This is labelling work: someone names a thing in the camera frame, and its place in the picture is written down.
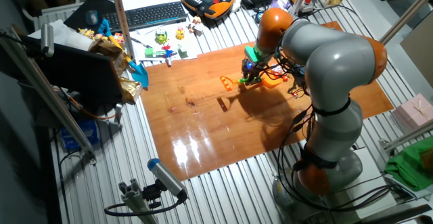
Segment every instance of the computer mouse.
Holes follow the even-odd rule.
[[[99,20],[97,19],[97,11],[90,10],[86,13],[86,24],[89,26],[95,26],[98,24]]]

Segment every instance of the green toy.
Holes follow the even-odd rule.
[[[163,45],[164,43],[166,43],[168,41],[167,39],[167,32],[163,31],[162,29],[158,29],[155,32],[155,41],[160,44]]]
[[[144,56],[146,58],[163,58],[165,55],[165,51],[157,51],[154,52],[154,48],[147,48],[144,50]]]
[[[188,57],[187,50],[185,48],[182,48],[181,45],[178,46],[177,51],[179,52],[179,55],[182,59]]]

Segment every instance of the mouse pad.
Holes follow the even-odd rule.
[[[86,24],[86,13],[90,10],[97,11],[98,23],[95,26]],[[111,14],[116,12],[114,3],[108,0],[86,0],[65,22],[69,28],[78,31],[78,28],[88,28],[95,33],[101,25],[101,14]]]

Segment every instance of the keyboard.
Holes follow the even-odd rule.
[[[180,1],[128,10],[125,14],[127,15],[129,30],[182,22],[187,18]],[[102,14],[101,16],[110,23],[111,32],[122,32],[117,13]]]

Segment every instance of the black monitor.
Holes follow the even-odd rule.
[[[28,45],[40,49],[41,40],[20,37]],[[51,58],[35,58],[52,85],[78,91],[86,104],[117,104],[123,90],[111,58],[64,45],[54,45]]]

